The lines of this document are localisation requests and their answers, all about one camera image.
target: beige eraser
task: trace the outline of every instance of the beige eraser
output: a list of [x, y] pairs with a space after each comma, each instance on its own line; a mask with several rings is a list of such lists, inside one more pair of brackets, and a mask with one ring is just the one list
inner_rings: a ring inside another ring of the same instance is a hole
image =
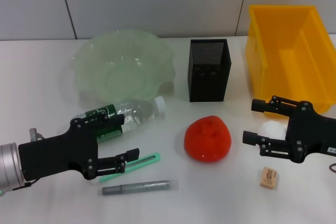
[[277, 185], [278, 173], [276, 170], [264, 167], [263, 176], [261, 177], [260, 185], [269, 189], [274, 189]]

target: black mesh pen holder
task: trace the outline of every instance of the black mesh pen holder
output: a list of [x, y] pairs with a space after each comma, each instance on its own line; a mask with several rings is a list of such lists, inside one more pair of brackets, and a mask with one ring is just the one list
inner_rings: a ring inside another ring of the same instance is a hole
[[188, 86], [190, 102], [223, 102], [231, 68], [226, 39], [192, 39]]

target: yellow storage box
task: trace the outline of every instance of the yellow storage box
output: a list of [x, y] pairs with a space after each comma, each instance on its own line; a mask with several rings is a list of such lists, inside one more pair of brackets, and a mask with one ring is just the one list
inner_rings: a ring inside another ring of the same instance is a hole
[[257, 99], [336, 103], [336, 51], [314, 6], [250, 6], [246, 58]]

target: green bottle label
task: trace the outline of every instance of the green bottle label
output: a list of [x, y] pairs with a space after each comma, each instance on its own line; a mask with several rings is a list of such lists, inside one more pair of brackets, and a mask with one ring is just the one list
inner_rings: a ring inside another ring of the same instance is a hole
[[[86, 116], [90, 116], [90, 115], [94, 115], [97, 113], [101, 113], [101, 111], [105, 111], [106, 115], [108, 115], [108, 117], [111, 117], [113, 115], [117, 114], [117, 111], [115, 110], [115, 107], [113, 104], [107, 105], [105, 107], [101, 107], [99, 109], [96, 110], [91, 110], [88, 112], [85, 112]], [[110, 128], [106, 128], [106, 129], [100, 129], [96, 132], [96, 138], [97, 138], [97, 142], [103, 142], [106, 141], [108, 139], [111, 139], [115, 136], [119, 136], [122, 134], [122, 128], [121, 125], [120, 126], [113, 126]]]

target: white table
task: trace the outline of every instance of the white table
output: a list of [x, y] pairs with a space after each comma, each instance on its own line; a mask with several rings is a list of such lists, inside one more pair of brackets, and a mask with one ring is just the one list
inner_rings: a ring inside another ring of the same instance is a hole
[[[174, 94], [165, 94], [165, 120], [103, 143], [99, 156], [138, 147], [140, 156], [159, 152], [161, 161], [111, 180], [104, 186], [177, 179], [180, 189], [103, 197], [103, 185], [69, 171], [41, 179], [31, 188], [0, 198], [1, 223], [335, 223], [335, 157], [312, 154], [302, 164], [259, 156], [242, 143], [243, 130], [266, 120], [250, 110], [245, 67], [246, 37], [228, 37], [232, 67], [224, 102], [189, 103], [187, 63], [190, 38], [165, 39], [174, 50]], [[29, 141], [29, 128], [44, 137], [65, 132], [78, 112], [102, 104], [77, 97], [69, 62], [85, 40], [0, 42], [0, 144]], [[232, 136], [228, 156], [216, 164], [191, 160], [183, 149], [186, 128], [218, 115]], [[328, 116], [336, 117], [333, 107]], [[279, 173], [277, 189], [260, 187], [264, 166]]]

